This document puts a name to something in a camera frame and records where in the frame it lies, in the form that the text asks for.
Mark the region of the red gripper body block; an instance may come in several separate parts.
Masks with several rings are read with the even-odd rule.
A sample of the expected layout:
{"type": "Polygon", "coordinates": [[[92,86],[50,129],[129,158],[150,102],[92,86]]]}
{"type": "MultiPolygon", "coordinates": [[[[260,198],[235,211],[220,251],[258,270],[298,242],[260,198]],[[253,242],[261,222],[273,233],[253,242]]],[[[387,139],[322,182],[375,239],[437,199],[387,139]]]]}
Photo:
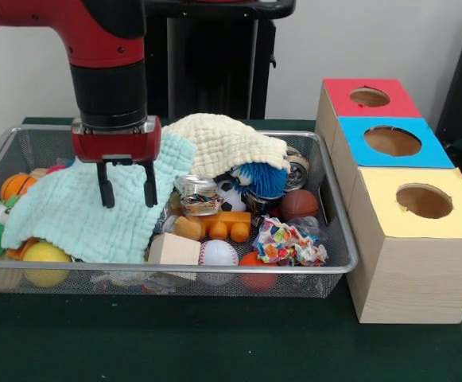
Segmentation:
{"type": "Polygon", "coordinates": [[[149,115],[144,123],[125,130],[97,131],[72,120],[72,145],[82,162],[149,162],[160,152],[161,122],[149,115]]]}

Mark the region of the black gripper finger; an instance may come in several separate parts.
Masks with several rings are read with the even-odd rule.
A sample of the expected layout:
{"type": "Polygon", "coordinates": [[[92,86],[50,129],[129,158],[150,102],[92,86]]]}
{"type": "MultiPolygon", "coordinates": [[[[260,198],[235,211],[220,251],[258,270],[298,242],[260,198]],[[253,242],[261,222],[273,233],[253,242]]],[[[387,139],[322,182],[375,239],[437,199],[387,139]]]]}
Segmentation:
{"type": "Polygon", "coordinates": [[[107,177],[107,165],[105,162],[99,162],[96,166],[102,204],[104,207],[112,209],[115,206],[115,197],[112,184],[107,177]]]}
{"type": "Polygon", "coordinates": [[[145,202],[148,208],[157,204],[157,188],[153,162],[143,162],[142,166],[146,172],[144,183],[145,202]]]}

